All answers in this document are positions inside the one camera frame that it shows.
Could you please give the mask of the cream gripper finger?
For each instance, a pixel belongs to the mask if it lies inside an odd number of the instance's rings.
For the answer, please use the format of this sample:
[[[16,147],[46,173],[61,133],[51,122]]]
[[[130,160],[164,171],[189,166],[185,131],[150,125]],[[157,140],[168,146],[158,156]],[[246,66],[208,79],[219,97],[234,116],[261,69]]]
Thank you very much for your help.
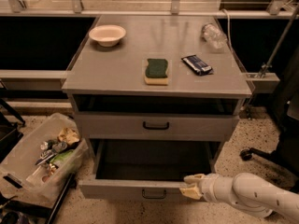
[[[184,177],[184,182],[186,184],[197,184],[203,181],[206,178],[204,174],[196,174],[196,175],[187,175]]]
[[[186,188],[180,188],[179,190],[183,196],[190,199],[200,200],[203,196],[196,184],[192,184]]]

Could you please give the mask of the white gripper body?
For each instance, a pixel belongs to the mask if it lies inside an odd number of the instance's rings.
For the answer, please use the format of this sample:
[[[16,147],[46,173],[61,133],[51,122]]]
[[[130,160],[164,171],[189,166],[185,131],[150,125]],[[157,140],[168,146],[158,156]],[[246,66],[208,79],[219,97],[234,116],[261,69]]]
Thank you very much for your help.
[[[199,188],[207,202],[235,203],[237,201],[231,177],[218,174],[205,175],[199,181]]]

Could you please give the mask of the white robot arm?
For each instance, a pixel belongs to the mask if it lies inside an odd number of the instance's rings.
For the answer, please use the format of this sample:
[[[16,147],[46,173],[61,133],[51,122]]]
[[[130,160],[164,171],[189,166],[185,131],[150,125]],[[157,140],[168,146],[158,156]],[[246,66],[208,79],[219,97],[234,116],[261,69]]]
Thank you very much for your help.
[[[254,217],[269,217],[273,212],[299,224],[299,195],[281,189],[257,175],[240,173],[234,177],[197,174],[184,177],[179,190],[185,197],[209,203],[227,203]]]

